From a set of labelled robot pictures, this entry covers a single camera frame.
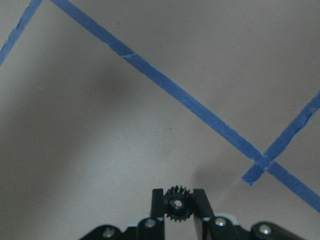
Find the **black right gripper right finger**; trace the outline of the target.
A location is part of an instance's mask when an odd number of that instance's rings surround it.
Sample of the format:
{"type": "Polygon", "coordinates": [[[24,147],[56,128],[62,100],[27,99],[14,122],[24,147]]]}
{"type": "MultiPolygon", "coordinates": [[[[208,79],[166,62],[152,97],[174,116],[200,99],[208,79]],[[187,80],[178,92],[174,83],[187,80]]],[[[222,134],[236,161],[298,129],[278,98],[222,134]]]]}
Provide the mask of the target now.
{"type": "Polygon", "coordinates": [[[201,221],[210,221],[214,217],[213,209],[204,189],[193,189],[194,218],[201,221]]]}

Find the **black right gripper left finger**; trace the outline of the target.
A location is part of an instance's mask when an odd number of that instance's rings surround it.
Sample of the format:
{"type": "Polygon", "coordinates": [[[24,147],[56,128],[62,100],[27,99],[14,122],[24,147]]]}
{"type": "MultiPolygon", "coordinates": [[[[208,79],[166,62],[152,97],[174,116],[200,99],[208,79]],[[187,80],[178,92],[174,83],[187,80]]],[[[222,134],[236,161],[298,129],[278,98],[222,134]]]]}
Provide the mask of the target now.
{"type": "Polygon", "coordinates": [[[164,221],[164,191],[162,188],[152,190],[150,217],[164,221]]]}

